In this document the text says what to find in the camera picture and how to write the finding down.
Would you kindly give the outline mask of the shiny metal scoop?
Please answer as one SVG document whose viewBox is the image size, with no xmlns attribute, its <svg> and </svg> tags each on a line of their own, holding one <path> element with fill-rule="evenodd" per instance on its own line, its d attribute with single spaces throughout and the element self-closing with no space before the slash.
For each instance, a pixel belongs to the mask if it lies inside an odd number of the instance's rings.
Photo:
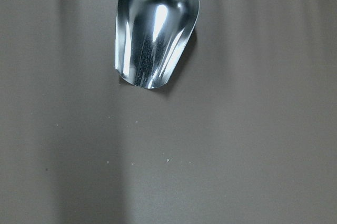
<svg viewBox="0 0 337 224">
<path fill-rule="evenodd" d="M 114 68 L 133 86 L 166 85 L 193 33 L 200 0 L 118 0 Z"/>
</svg>

